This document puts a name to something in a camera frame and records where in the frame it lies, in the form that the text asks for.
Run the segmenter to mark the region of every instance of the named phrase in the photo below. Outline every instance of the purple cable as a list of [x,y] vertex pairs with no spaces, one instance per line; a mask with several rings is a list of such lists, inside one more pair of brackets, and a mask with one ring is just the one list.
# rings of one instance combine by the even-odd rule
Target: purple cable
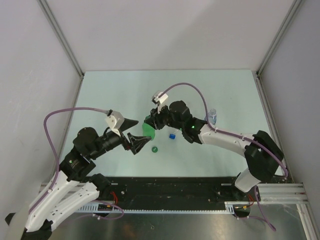
[[[170,86],[169,88],[167,88],[163,93],[160,94],[159,98],[162,97],[164,94],[166,94],[169,90],[173,89],[174,87],[176,86],[180,86],[180,85],[187,85],[187,86],[190,86],[192,88],[194,88],[198,93],[199,95],[201,96],[202,98],[202,101],[203,101],[203,105],[204,105],[204,109],[205,109],[205,118],[208,120],[209,119],[209,114],[208,114],[208,107],[207,107],[207,103],[206,103],[206,100],[205,100],[205,97],[204,95],[201,93],[201,91],[196,87],[194,86],[193,84],[191,83],[188,83],[188,82],[180,82],[180,83],[176,83],[172,86]],[[265,146],[263,146],[262,144],[260,144],[259,142],[255,141],[255,140],[252,140],[248,137],[243,137],[242,135],[239,135],[239,134],[236,134],[236,133],[232,133],[232,132],[228,132],[228,131],[223,131],[223,130],[219,130],[217,128],[215,128],[214,126],[211,125],[211,123],[209,121],[207,121],[207,125],[209,126],[210,129],[212,129],[213,131],[217,132],[217,133],[221,133],[221,134],[225,134],[225,135],[228,135],[228,136],[232,136],[232,137],[236,137],[236,138],[239,138],[239,139],[244,139],[250,143],[253,143],[255,145],[257,145],[259,148],[263,149],[265,152],[267,152],[278,164],[279,166],[283,169],[284,171],[284,177],[287,178],[288,177],[288,170],[286,169],[286,167],[283,165],[283,163],[277,158],[277,156],[275,156],[269,149],[267,149]],[[259,199],[258,199],[258,195],[257,195],[257,186],[254,187],[254,195],[255,195],[255,198],[256,198],[256,202],[258,204],[258,207],[259,207],[259,210],[263,216],[263,218],[261,217],[258,217],[258,216],[249,216],[250,219],[257,219],[257,220],[261,220],[261,221],[264,221],[265,223],[267,223],[269,225],[269,227],[273,230],[273,231],[276,231],[276,228],[269,222],[269,220],[266,218],[264,212],[262,211],[262,208],[260,206],[260,203],[259,203]]]
[[66,226],[66,225],[68,225],[68,224],[70,224],[70,223],[72,223],[72,222],[74,222],[76,220],[87,218],[87,217],[97,217],[97,218],[100,217],[99,219],[103,219],[103,220],[116,220],[116,219],[122,218],[124,216],[124,214],[125,214],[125,211],[121,207],[119,207],[117,205],[114,205],[114,204],[111,204],[111,203],[107,203],[107,202],[104,202],[104,201],[100,201],[100,200],[94,200],[93,202],[98,202],[98,203],[101,203],[101,204],[112,206],[112,207],[120,210],[121,211],[121,215],[120,216],[116,216],[116,217],[104,217],[104,216],[96,215],[94,213],[92,213],[92,214],[84,214],[84,215],[81,215],[79,217],[76,217],[75,219],[71,219],[71,220],[65,222],[63,224],[63,226]]
[[[180,85],[190,86],[190,87],[194,88],[194,89],[199,93],[199,95],[200,95],[201,98],[202,98],[203,104],[204,104],[205,118],[208,120],[208,119],[209,119],[209,114],[208,114],[208,107],[207,107],[207,103],[206,103],[205,97],[204,97],[204,95],[201,93],[201,91],[200,91],[196,86],[194,86],[194,85],[191,84],[191,83],[188,83],[188,82],[176,83],[176,84],[170,86],[169,88],[167,88],[163,93],[161,93],[160,96],[159,96],[159,98],[162,97],[164,94],[166,94],[169,90],[173,89],[173,88],[176,87],[176,86],[180,86]],[[214,126],[212,126],[209,121],[207,121],[207,122],[208,122],[209,128],[212,129],[213,131],[217,132],[217,133],[229,135],[229,136],[236,137],[236,138],[239,138],[239,139],[242,139],[242,138],[243,138],[242,135],[239,135],[239,134],[236,134],[236,133],[232,133],[232,132],[228,132],[228,131],[219,130],[219,129],[215,128]],[[275,156],[268,148],[266,148],[265,146],[263,146],[263,145],[260,144],[259,142],[255,141],[255,140],[252,140],[252,139],[250,139],[250,138],[248,138],[248,137],[244,137],[243,139],[246,140],[246,141],[248,141],[248,142],[250,142],[250,143],[253,143],[253,144],[257,145],[259,148],[261,148],[261,149],[263,149],[265,152],[267,152],[267,153],[279,164],[279,166],[283,169],[283,171],[284,171],[284,177],[285,177],[285,178],[288,177],[288,170],[286,169],[286,167],[284,166],[284,164],[283,164],[283,163],[277,158],[277,156]]]
[[[48,142],[50,144],[50,147],[52,149],[54,158],[55,158],[55,174],[52,183],[49,186],[49,190],[52,189],[52,187],[55,185],[58,175],[59,175],[59,156],[57,154],[57,151],[55,149],[55,146],[50,138],[49,132],[48,132],[48,127],[47,127],[47,121],[48,118],[50,118],[52,115],[63,113],[63,112],[70,112],[70,111],[76,111],[76,110],[90,110],[90,111],[95,111],[95,112],[100,112],[107,114],[109,111],[108,110],[103,110],[99,108],[93,108],[93,107],[71,107],[71,108],[65,108],[65,109],[60,109],[57,111],[50,112],[43,121],[43,127],[45,131],[46,138],[48,139]],[[49,194],[48,191],[46,191],[39,199],[38,201],[35,202],[35,204],[30,208],[29,213],[31,213],[38,205],[41,203],[41,201]]]

